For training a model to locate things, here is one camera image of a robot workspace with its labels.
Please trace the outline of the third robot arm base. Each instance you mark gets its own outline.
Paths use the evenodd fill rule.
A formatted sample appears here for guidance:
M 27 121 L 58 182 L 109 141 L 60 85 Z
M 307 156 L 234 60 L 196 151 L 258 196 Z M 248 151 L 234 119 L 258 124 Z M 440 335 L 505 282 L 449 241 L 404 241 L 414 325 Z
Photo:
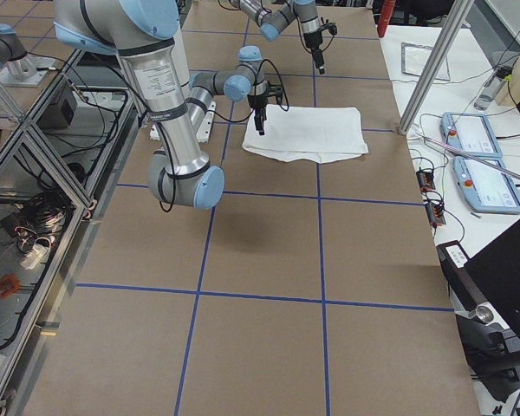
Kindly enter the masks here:
M 5 86 L 36 87 L 55 58 L 32 56 L 14 29 L 0 23 L 0 82 Z

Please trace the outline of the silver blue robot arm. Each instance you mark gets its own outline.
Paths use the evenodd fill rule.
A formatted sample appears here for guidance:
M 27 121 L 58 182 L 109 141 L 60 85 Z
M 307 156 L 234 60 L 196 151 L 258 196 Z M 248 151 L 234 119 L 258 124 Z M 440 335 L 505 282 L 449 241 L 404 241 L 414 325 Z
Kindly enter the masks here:
M 214 207 L 224 191 L 224 172 L 211 164 L 196 133 L 214 96 L 240 101 L 266 90 L 259 48 L 241 48 L 231 71 L 196 75 L 186 94 L 182 68 L 173 59 L 183 47 L 174 1 L 56 1 L 54 7 L 57 38 L 76 49 L 115 55 L 157 127 L 163 148 L 149 167 L 151 193 L 170 205 Z
M 252 20 L 269 42 L 275 41 L 292 23 L 298 23 L 304 48 L 311 55 L 319 74 L 325 74 L 322 33 L 327 30 L 334 36 L 336 26 L 319 17 L 315 1 L 284 1 L 278 10 L 264 7 L 261 1 L 237 0 L 229 1 L 229 4 Z

